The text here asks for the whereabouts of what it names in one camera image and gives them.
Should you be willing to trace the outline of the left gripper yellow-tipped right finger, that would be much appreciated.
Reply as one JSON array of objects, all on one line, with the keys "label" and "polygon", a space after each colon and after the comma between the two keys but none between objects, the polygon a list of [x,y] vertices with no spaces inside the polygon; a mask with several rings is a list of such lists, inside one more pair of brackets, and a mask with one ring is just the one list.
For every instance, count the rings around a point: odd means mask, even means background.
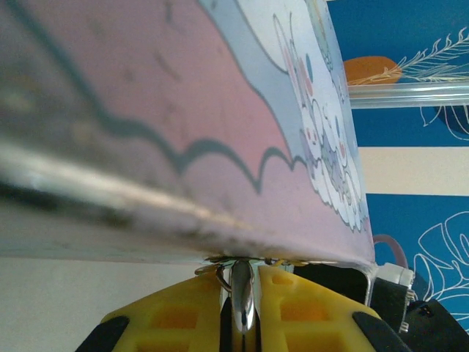
[{"label": "left gripper yellow-tipped right finger", "polygon": [[370,307],[278,267],[260,266],[263,351],[409,351]]}]

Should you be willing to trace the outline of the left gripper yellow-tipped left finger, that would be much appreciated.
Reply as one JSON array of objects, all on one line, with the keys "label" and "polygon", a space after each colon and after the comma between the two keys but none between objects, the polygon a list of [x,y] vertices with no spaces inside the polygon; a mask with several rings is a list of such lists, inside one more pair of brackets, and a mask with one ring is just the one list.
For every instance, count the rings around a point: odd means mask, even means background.
[{"label": "left gripper yellow-tipped left finger", "polygon": [[202,274],[108,313],[77,351],[218,351],[221,285]]}]

